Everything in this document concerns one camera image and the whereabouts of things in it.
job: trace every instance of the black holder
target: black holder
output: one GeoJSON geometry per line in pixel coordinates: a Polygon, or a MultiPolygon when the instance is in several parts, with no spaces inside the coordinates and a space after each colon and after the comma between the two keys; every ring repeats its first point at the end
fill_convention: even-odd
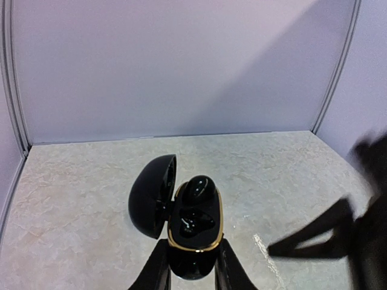
{"type": "MultiPolygon", "coordinates": [[[[159,240],[140,275],[129,290],[170,290],[171,268],[168,264],[168,241],[159,240]]],[[[215,262],[216,290],[258,290],[250,281],[229,241],[223,239],[215,262]]]]}

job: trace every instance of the gold trim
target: gold trim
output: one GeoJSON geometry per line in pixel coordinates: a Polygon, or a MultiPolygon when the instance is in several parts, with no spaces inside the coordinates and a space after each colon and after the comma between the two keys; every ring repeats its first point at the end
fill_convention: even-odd
{"type": "Polygon", "coordinates": [[[177,195],[179,194],[183,185],[186,185],[186,184],[187,184],[187,182],[184,182],[184,183],[180,184],[180,186],[177,188],[176,193],[175,193],[175,199],[177,198],[177,195]]]}
{"type": "MultiPolygon", "coordinates": [[[[178,190],[176,191],[175,198],[178,195],[182,185],[179,186],[178,190]]],[[[220,242],[222,241],[222,238],[223,238],[223,206],[222,206],[222,198],[221,198],[220,192],[217,188],[216,188],[216,192],[218,193],[218,197],[219,197],[219,210],[220,210],[220,227],[219,227],[218,237],[216,237],[216,240],[213,241],[207,248],[204,248],[204,249],[198,250],[198,249],[186,248],[185,246],[181,246],[175,242],[174,238],[172,237],[172,231],[169,227],[170,221],[168,221],[168,243],[171,247],[178,248],[179,250],[183,250],[183,251],[202,253],[202,252],[211,251],[211,250],[215,249],[220,244],[220,242]]]]}

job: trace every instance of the charging case lid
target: charging case lid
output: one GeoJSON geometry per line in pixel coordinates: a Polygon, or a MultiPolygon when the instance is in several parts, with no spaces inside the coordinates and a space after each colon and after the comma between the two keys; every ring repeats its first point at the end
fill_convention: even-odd
{"type": "Polygon", "coordinates": [[[153,159],[141,171],[129,194],[129,215],[143,234],[158,239],[169,217],[176,180],[176,155],[153,159]]]}

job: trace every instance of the metal frame edge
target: metal frame edge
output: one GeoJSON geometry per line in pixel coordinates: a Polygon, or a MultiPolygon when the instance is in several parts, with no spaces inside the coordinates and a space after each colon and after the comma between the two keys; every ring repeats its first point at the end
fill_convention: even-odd
{"type": "Polygon", "coordinates": [[[324,117],[327,114],[327,110],[328,110],[329,105],[332,101],[337,84],[340,80],[341,73],[343,71],[343,67],[344,67],[344,64],[346,62],[346,57],[348,56],[351,42],[352,42],[352,39],[354,36],[357,18],[359,17],[361,3],[362,3],[362,0],[355,0],[350,25],[349,25],[348,32],[347,32],[346,37],[345,37],[344,46],[343,46],[340,58],[336,64],[336,67],[335,67],[333,74],[331,76],[331,80],[329,82],[327,91],[325,93],[321,110],[317,116],[316,121],[313,123],[313,126],[311,128],[311,132],[314,133],[315,135],[317,134],[318,130],[320,129],[320,126],[324,120],[324,117]]]}
{"type": "Polygon", "coordinates": [[[12,0],[2,1],[0,27],[1,73],[13,131],[15,133],[16,141],[18,142],[19,150],[24,158],[26,158],[31,149],[31,143],[25,126],[16,77],[12,37],[12,5],[12,0]]]}
{"type": "Polygon", "coordinates": [[[10,189],[7,193],[7,196],[5,197],[4,206],[0,212],[0,256],[1,256],[2,241],[3,241],[3,237],[4,237],[4,233],[5,233],[5,228],[7,226],[7,218],[8,218],[9,211],[11,209],[12,199],[13,199],[13,196],[15,195],[15,191],[16,191],[16,188],[18,186],[18,183],[19,183],[20,177],[22,175],[22,171],[23,171],[23,168],[24,168],[26,161],[27,160],[25,158],[21,159],[21,161],[18,165],[18,169],[17,169],[16,174],[15,174],[15,177],[12,180],[12,184],[10,186],[10,189]]]}

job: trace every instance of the earbud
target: earbud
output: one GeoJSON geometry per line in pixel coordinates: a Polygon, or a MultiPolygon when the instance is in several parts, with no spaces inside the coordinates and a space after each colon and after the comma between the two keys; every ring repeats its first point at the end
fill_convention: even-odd
{"type": "Polygon", "coordinates": [[[208,176],[198,175],[187,183],[187,186],[182,194],[184,205],[201,204],[215,196],[215,183],[208,176]]]}
{"type": "Polygon", "coordinates": [[[180,210],[180,218],[180,236],[185,238],[194,237],[215,225],[215,222],[208,214],[197,208],[180,210]]]}

